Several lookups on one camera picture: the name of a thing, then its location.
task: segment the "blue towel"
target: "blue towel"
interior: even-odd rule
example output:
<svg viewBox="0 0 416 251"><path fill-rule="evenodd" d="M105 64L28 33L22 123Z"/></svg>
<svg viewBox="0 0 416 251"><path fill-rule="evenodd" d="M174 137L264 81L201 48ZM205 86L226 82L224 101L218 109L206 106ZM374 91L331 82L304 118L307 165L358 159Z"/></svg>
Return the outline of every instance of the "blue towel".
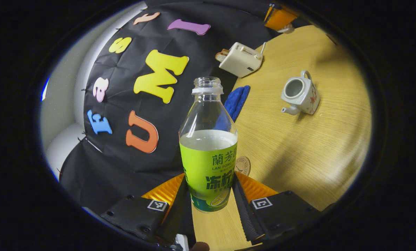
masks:
<svg viewBox="0 0 416 251"><path fill-rule="evenodd" d="M242 107L244 106L245 100L248 97L248 93L250 92L250 86L249 85L246 85L244 87L239 87L239 88L243 89L243 91L242 91L242 94L240 96L240 99L237 102L235 112L233 114L228 113L228 114L230 114L230 117L233 119L234 122L236 122L237 116L239 116L240 110L242 110Z"/></svg>
<svg viewBox="0 0 416 251"><path fill-rule="evenodd" d="M232 91L230 95L228 95L227 100L225 101L225 109L227 110L230 117L236 122L237 116L239 116L240 110L244 106L245 100L248 97L248 93L250 92L250 86L246 85L244 87L238 87L236 90ZM217 119L216 126L214 127L215 130L225 130L228 131L227 128L228 118L225 116L221 116Z"/></svg>

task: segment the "round table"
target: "round table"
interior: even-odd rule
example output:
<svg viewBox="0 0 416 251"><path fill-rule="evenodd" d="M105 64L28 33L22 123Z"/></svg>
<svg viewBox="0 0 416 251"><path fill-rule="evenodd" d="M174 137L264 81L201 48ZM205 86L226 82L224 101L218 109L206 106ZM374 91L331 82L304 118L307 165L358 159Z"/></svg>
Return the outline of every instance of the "round table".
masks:
<svg viewBox="0 0 416 251"><path fill-rule="evenodd" d="M337 201L365 160L371 138L371 105L363 74L350 54L310 25L268 41L256 72L238 78L249 85L235 124L237 156L251 161L250 177L277 192L291 190L318 210ZM281 113L288 78L308 70L320 93L315 114ZM246 241L233 193L214 213L192 208L197 241L211 250L237 250Z"/></svg>

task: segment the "teapot spout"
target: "teapot spout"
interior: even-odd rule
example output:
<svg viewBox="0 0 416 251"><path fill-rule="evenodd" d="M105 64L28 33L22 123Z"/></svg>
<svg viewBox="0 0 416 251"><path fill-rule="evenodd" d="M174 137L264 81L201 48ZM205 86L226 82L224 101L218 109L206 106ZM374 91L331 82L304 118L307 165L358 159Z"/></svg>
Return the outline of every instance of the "teapot spout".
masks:
<svg viewBox="0 0 416 251"><path fill-rule="evenodd" d="M299 113L299 109L296 106L291 105L290 107L287 107L287 108L284 107L281 110L281 112L282 113L288 113L288 114L291 114L291 115L296 115L296 114Z"/></svg>

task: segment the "teapot handle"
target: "teapot handle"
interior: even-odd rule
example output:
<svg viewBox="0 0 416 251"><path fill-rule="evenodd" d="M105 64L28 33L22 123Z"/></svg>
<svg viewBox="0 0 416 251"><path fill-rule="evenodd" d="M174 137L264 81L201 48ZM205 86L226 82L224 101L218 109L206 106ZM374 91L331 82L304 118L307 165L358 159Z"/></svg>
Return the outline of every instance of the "teapot handle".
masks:
<svg viewBox="0 0 416 251"><path fill-rule="evenodd" d="M307 78L310 79L310 81L312 81L312 77L310 76L310 73L307 70L302 70L301 71L301 77L304 78L304 75L307 75Z"/></svg>

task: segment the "white backdrop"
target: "white backdrop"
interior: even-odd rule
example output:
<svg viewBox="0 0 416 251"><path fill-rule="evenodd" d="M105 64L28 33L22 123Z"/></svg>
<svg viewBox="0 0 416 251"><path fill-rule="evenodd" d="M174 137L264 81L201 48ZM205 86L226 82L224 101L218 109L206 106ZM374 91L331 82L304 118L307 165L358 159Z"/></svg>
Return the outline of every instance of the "white backdrop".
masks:
<svg viewBox="0 0 416 251"><path fill-rule="evenodd" d="M56 178L78 138L84 138L84 92L81 89L86 87L93 63L116 28L122 27L144 8L144 2L140 2L102 21L69 49L51 73L42 101L40 134L47 161Z"/></svg>

